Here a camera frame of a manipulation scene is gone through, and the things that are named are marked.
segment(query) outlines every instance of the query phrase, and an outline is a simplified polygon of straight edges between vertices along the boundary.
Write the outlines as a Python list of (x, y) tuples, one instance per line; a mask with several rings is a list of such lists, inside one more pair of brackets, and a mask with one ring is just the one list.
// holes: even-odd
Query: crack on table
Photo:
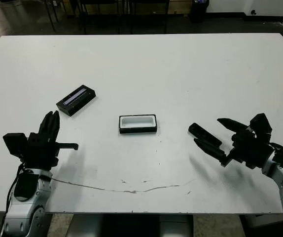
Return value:
[(64, 181), (64, 180), (60, 180), (60, 179), (55, 179), (55, 178), (52, 178), (52, 180), (55, 180), (57, 182), (64, 183), (64, 184), (70, 184), (70, 185), (80, 186), (80, 187), (89, 188), (89, 189), (96, 189), (96, 190), (100, 190), (100, 191), (115, 192), (115, 193), (137, 194), (137, 193), (147, 193), (147, 192), (150, 192), (150, 191), (153, 191), (153, 190), (156, 190), (156, 189), (166, 189), (166, 188), (172, 188), (172, 187), (185, 186), (185, 185), (191, 183), (192, 181), (194, 181), (195, 179), (187, 181), (184, 184), (159, 186), (159, 187), (154, 187), (154, 188), (147, 189), (147, 190), (112, 190), (112, 189), (103, 189), (103, 188), (94, 187), (94, 186), (88, 186), (88, 185), (83, 185), (83, 184), (72, 183), (72, 182), (68, 182), (68, 181)]

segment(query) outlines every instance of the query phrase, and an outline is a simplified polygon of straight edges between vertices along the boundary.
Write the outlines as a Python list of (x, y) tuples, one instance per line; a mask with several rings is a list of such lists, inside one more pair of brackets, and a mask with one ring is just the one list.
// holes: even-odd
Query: black chair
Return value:
[[(56, 10), (55, 10), (54, 0), (50, 0), (50, 3), (51, 3), (52, 8), (53, 8), (53, 12), (54, 12), (54, 15), (55, 15), (56, 22), (58, 22), (58, 17), (57, 17)], [(62, 3), (64, 11), (65, 11), (65, 14), (67, 15), (64, 0), (56, 0), (56, 4), (57, 5), (59, 5), (60, 3)], [(48, 9), (47, 0), (44, 0), (44, 4), (45, 4), (45, 7), (46, 7), (46, 11), (47, 11), (47, 14), (48, 14), (49, 21), (51, 22), (53, 31), (56, 31), (55, 27), (54, 27), (54, 24), (53, 24), (53, 20), (52, 20), (51, 14), (50, 14), (49, 9)]]
[[(84, 30), (85, 34), (87, 34), (86, 17), (89, 15), (88, 10), (86, 8), (86, 5), (97, 5), (98, 6), (98, 12), (99, 12), (99, 15), (100, 15), (101, 14), (100, 5), (102, 5), (102, 4), (116, 4), (117, 17), (119, 18), (118, 0), (80, 0), (80, 9), (81, 9), (80, 13), (81, 13), (81, 16), (82, 16), (83, 30)], [(119, 33), (119, 20), (117, 22), (117, 31)]]
[(138, 3), (155, 3), (155, 4), (165, 4), (165, 26), (164, 26), (164, 33), (167, 32), (167, 19), (168, 19), (168, 10), (169, 10), (169, 2), (170, 0), (127, 0), (129, 1), (129, 8), (130, 8), (130, 15), (133, 15), (134, 12), (134, 19), (131, 17), (131, 34), (133, 33), (133, 26), (136, 17), (136, 8)]

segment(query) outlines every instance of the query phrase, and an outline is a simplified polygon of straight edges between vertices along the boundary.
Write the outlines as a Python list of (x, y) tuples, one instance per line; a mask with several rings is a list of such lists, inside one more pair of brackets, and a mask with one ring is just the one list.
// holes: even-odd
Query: black case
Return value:
[[(86, 91), (83, 94), (80, 94), (78, 97), (76, 97), (73, 101), (71, 101), (68, 105), (64, 105), (64, 102), (71, 98), (73, 95), (75, 95), (78, 91), (81, 89), (86, 89)], [(89, 103), (90, 100), (92, 100), (94, 97), (96, 97), (96, 93), (93, 89), (90, 89), (86, 87), (85, 85), (81, 85), (79, 88), (74, 90), (72, 93), (70, 93), (68, 96), (66, 96), (64, 99), (59, 101), (56, 105), (59, 110), (64, 112), (65, 114), (72, 116), (74, 113), (76, 113), (78, 110), (80, 110), (83, 106)]]

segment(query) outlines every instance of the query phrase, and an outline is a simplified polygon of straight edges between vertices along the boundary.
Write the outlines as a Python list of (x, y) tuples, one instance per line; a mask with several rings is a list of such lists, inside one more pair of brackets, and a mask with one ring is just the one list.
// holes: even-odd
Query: white wall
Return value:
[(207, 12), (243, 12), (246, 0), (210, 0)]
[(283, 0), (210, 0), (207, 12), (244, 12), (257, 16), (283, 16)]
[(247, 0), (245, 14), (251, 15), (252, 10), (257, 16), (283, 16), (283, 0)]

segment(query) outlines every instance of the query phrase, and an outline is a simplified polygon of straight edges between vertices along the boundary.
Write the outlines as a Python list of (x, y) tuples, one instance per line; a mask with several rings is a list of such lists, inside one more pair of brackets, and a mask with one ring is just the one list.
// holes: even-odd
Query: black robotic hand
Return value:
[(283, 146), (270, 143), (272, 128), (265, 114), (257, 114), (249, 126), (229, 118), (220, 118), (217, 121), (235, 132), (232, 136), (234, 148), (228, 155), (219, 148), (221, 142), (204, 129), (199, 134), (194, 134), (198, 137), (194, 141), (205, 153), (218, 159), (222, 166), (234, 159), (240, 163), (246, 162), (246, 166), (251, 169), (263, 168), (272, 152), (275, 152), (273, 161), (283, 167)]
[(43, 119), (38, 133), (31, 132), (29, 138), (24, 133), (8, 133), (3, 139), (10, 153), (20, 158), (25, 168), (49, 171), (57, 165), (59, 149), (78, 149), (76, 143), (57, 143), (58, 131), (58, 111), (50, 111)]

